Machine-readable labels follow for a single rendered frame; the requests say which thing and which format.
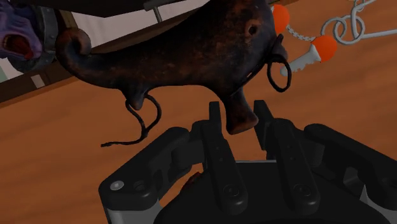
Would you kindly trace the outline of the dark brown horn-shaped flask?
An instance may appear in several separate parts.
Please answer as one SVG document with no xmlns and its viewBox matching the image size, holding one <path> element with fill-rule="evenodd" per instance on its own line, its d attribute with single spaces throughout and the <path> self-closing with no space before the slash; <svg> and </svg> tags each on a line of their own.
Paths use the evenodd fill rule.
<svg viewBox="0 0 397 224">
<path fill-rule="evenodd" d="M 93 53 L 88 34 L 68 28 L 55 55 L 79 80 L 119 90 L 133 115 L 154 88 L 208 88 L 225 107 L 227 132 L 238 134 L 258 123 L 244 85 L 273 63 L 287 64 L 282 41 L 266 0 L 209 0 L 169 30 L 114 52 Z"/>
</svg>

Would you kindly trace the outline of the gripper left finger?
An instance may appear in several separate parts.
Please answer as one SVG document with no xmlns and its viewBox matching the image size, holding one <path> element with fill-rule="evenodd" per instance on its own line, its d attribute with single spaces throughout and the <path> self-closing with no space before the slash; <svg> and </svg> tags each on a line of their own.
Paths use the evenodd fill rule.
<svg viewBox="0 0 397 224">
<path fill-rule="evenodd" d="M 230 215 L 242 213 L 248 193 L 221 132 L 218 102 L 210 102 L 208 120 L 195 122 L 191 130 L 167 129 L 106 178 L 99 185 L 102 205 L 111 211 L 145 211 L 199 163 L 210 174 L 219 208 Z"/>
</svg>

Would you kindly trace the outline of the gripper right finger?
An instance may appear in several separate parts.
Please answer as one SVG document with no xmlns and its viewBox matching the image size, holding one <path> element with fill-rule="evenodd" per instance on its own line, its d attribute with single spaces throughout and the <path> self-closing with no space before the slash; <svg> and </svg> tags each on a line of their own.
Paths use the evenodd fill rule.
<svg viewBox="0 0 397 224">
<path fill-rule="evenodd" d="M 376 205 L 397 211 L 397 161 L 336 130 L 318 123 L 296 128 L 290 120 L 274 118 L 263 100 L 254 102 L 259 118 L 254 128 L 268 158 L 277 162 L 281 189 L 291 210 L 313 214 L 321 201 L 312 170 L 321 164 L 335 173 L 332 183 L 344 191 L 344 175 L 355 169 L 355 179 Z"/>
</svg>

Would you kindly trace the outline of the orange-headed silver key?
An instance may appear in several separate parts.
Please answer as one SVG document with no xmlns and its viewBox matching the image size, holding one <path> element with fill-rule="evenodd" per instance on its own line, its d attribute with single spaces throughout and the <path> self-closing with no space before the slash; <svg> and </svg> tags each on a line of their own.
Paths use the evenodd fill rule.
<svg viewBox="0 0 397 224">
<path fill-rule="evenodd" d="M 274 18 L 274 27 L 277 34 L 282 33 L 287 25 L 289 24 L 290 15 L 288 9 L 280 4 L 274 4 L 271 6 L 273 18 Z"/>
<path fill-rule="evenodd" d="M 292 72 L 303 70 L 306 65 L 330 60 L 337 51 L 337 42 L 329 35 L 309 38 L 310 46 L 306 53 L 289 63 Z"/>
</svg>

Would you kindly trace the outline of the dark furniture with grey bar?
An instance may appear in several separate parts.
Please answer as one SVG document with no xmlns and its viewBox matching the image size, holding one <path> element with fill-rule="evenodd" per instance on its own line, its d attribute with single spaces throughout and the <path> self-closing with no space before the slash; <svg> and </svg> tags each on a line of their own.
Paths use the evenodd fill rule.
<svg viewBox="0 0 397 224">
<path fill-rule="evenodd" d="M 186 0 L 7 0 L 11 4 L 28 4 L 56 10 L 71 11 L 107 18 L 134 11 L 152 11 L 157 22 L 162 22 L 159 7 Z"/>
</svg>

